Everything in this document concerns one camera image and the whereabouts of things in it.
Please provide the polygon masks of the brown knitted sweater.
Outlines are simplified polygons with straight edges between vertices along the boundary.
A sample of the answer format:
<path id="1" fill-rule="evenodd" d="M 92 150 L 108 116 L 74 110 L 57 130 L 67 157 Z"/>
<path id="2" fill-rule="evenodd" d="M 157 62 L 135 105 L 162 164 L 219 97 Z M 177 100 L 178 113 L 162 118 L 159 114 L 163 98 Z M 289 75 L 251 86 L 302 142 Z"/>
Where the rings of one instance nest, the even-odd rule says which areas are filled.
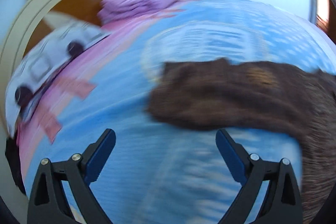
<path id="1" fill-rule="evenodd" d="M 287 134 L 302 151 L 303 222 L 335 184 L 335 76 L 269 61 L 166 63 L 149 97 L 157 120 L 191 129 L 247 127 Z"/>

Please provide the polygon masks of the blue pink patterned bedspread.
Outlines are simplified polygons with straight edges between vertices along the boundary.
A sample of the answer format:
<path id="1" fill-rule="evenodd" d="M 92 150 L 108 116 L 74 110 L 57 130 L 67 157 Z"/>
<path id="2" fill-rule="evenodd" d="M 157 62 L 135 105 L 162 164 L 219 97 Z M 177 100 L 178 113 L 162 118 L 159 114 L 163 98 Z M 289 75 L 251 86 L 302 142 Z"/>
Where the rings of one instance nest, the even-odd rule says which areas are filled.
<path id="1" fill-rule="evenodd" d="M 213 130 L 185 130 L 147 114 L 165 62 L 225 57 L 335 73 L 335 45 L 322 30 L 263 3 L 183 0 L 105 29 L 110 36 L 50 84 L 18 142 L 29 193 L 42 159 L 69 159 L 113 129 L 116 146 L 91 189 L 114 223 L 217 223 L 240 189 Z"/>

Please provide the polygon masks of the white patterned pillow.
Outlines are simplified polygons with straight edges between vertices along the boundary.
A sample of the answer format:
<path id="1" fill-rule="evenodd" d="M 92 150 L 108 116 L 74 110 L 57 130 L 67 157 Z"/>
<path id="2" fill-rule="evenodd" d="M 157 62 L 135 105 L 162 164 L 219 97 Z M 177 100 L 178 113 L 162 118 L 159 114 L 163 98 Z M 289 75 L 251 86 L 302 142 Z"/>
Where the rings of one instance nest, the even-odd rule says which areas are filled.
<path id="1" fill-rule="evenodd" d="M 30 103 L 42 86 L 62 67 L 102 39 L 110 31 L 94 24 L 77 21 L 53 30 L 29 51 L 12 74 L 5 93 L 5 117 L 9 135 L 15 135 L 19 113 L 26 106 L 25 120 L 36 104 Z"/>

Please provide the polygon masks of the cream wooden headboard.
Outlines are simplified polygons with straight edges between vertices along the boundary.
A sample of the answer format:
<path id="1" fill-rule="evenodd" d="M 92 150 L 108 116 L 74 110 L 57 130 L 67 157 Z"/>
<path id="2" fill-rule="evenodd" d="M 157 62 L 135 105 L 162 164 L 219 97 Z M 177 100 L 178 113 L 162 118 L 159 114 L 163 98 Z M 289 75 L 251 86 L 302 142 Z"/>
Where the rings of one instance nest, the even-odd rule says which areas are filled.
<path id="1" fill-rule="evenodd" d="M 97 13 L 102 0 L 28 0 L 1 44 L 1 198 L 17 197 L 21 205 L 8 205 L 11 211 L 27 209 L 27 198 L 16 187 L 5 157 L 9 137 L 5 120 L 5 91 L 22 58 L 64 19 L 99 24 Z"/>

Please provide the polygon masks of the folded pink blanket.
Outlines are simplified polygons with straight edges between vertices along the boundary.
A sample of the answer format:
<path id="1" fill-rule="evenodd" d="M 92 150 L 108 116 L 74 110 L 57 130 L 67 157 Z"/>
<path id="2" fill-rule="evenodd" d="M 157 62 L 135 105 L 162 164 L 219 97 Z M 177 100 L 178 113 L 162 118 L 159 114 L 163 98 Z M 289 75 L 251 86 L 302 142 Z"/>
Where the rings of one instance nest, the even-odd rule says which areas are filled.
<path id="1" fill-rule="evenodd" d="M 97 17 L 102 24 L 161 11 L 178 0 L 102 0 Z"/>

